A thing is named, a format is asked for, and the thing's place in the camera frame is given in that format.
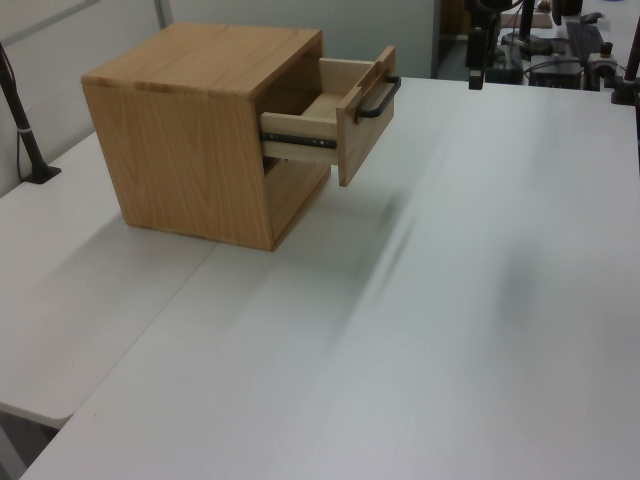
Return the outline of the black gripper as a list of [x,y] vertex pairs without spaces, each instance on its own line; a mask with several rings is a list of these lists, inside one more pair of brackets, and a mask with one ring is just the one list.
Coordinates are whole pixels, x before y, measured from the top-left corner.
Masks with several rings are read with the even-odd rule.
[[[468,69],[484,69],[486,64],[487,30],[474,27],[467,38],[466,67]],[[469,89],[480,91],[484,86],[484,71],[469,71]]]

